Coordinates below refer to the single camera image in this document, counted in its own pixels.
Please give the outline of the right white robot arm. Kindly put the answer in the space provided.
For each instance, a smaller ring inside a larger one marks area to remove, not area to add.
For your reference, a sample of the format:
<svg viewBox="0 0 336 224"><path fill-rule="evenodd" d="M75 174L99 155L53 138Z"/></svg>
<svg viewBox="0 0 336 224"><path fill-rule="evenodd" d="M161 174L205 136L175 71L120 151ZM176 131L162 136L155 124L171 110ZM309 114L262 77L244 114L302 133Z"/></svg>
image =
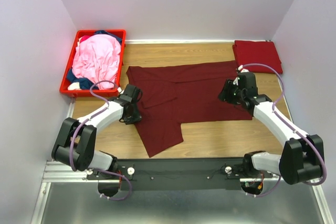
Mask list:
<svg viewBox="0 0 336 224"><path fill-rule="evenodd" d="M259 94L252 72L240 72L234 80L226 80L218 98L229 104L240 105L261 122L283 146L280 155L256 151L244 155L242 173L249 178L260 171L281 176L289 184L322 184L327 169L324 162L323 140L296 127L265 94Z"/></svg>

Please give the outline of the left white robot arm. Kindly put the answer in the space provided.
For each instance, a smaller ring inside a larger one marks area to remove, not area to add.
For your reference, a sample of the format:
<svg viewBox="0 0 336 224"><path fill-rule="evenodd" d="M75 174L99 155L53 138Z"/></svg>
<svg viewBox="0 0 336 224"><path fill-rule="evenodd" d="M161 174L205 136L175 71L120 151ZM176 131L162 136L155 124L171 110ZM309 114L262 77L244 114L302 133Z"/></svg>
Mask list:
<svg viewBox="0 0 336 224"><path fill-rule="evenodd" d="M78 119L66 118L59 130L53 146L52 159L71 167L75 171L98 170L104 179L112 179L117 172L117 158L96 151L96 137L114 122L126 125L141 121L138 102L142 90L128 84L117 97L105 99L95 93L105 104L90 114Z"/></svg>

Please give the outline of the maroon t shirt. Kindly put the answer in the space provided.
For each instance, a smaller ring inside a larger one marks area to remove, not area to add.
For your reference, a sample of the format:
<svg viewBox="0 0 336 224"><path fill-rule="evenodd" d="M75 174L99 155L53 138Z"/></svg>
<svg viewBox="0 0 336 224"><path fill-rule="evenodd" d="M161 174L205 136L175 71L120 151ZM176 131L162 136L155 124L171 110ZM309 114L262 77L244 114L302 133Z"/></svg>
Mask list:
<svg viewBox="0 0 336 224"><path fill-rule="evenodd" d="M135 124L149 157L183 142L181 124L251 120L244 109L222 102L225 81L236 77L234 61L170 67L130 66L129 84L142 90Z"/></svg>

